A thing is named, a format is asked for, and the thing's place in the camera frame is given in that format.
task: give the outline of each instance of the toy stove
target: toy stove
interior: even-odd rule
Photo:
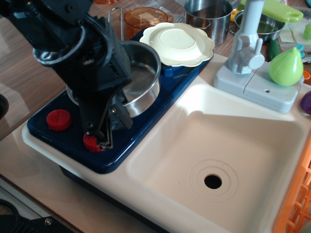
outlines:
[[[90,152],[84,147],[79,107],[71,101],[67,92],[59,95],[29,119],[30,134],[97,173],[109,173],[131,153],[207,63],[208,61],[203,62],[197,67],[163,65],[159,77],[160,92],[155,102],[142,114],[133,118],[131,129],[113,131],[112,149]],[[50,112],[58,109],[67,110],[72,123],[67,129],[56,132],[49,129],[46,119]]]

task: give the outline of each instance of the sink basin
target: sink basin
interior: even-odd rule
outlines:
[[[113,172],[98,174],[31,136],[24,141],[169,232],[268,233],[311,128],[299,101],[281,114],[213,87],[215,54]]]

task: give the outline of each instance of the green toy pear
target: green toy pear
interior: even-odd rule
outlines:
[[[298,82],[303,74],[300,51],[294,47],[280,53],[270,63],[269,75],[281,86],[291,86]]]

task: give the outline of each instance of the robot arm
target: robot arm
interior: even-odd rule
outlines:
[[[122,88],[131,82],[131,68],[107,20],[88,14],[91,4],[91,0],[0,0],[0,14],[33,46],[36,60],[64,80],[79,103],[84,132],[108,149],[112,119],[128,129],[133,124],[122,104],[127,101]]]

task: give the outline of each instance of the cream plate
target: cream plate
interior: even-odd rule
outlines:
[[[185,23],[159,23],[144,31],[140,42],[150,45],[167,66],[195,67],[213,56],[214,42]]]

